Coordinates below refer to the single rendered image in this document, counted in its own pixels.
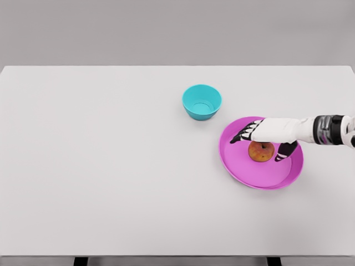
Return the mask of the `pink plate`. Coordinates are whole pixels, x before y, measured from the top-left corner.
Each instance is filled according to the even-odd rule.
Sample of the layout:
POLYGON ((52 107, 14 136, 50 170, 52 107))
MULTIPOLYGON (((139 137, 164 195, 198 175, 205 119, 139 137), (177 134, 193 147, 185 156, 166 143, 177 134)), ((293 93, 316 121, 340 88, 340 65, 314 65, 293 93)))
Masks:
POLYGON ((248 141, 230 144, 230 140, 247 124, 261 119, 259 116, 247 116, 227 125, 219 139, 220 159, 228 173, 246 186, 260 190, 285 188, 297 180, 302 172, 304 158, 300 145, 290 157, 280 162, 274 158, 256 162, 249 157, 248 141))

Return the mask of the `red yellow apple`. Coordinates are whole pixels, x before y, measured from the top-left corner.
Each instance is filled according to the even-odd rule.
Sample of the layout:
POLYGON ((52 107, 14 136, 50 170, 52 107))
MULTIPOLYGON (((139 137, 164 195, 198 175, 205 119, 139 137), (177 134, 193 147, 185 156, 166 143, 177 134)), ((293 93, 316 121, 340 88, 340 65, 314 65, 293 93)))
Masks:
POLYGON ((256 162, 269 161, 275 153, 275 147, 271 142, 251 141, 248 146, 250 159, 256 162))

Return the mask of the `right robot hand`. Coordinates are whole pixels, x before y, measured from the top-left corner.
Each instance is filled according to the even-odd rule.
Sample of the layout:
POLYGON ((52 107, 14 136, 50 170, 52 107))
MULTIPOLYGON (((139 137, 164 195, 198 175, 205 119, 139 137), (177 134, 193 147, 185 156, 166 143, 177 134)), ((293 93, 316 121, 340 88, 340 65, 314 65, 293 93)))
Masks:
POLYGON ((301 122, 298 119, 264 118, 255 120, 243 127, 230 141, 274 142, 279 143, 276 162, 288 158, 298 146, 297 131, 301 122))

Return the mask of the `blue bowl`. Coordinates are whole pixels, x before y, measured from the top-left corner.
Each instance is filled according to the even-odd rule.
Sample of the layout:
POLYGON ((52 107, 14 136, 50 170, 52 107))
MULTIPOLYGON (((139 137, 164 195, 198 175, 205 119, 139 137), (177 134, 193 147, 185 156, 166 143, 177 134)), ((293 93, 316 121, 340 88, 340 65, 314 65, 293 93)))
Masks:
POLYGON ((222 105, 222 96, 212 86, 197 84, 184 91, 182 104, 192 119, 205 121, 218 112, 222 105))

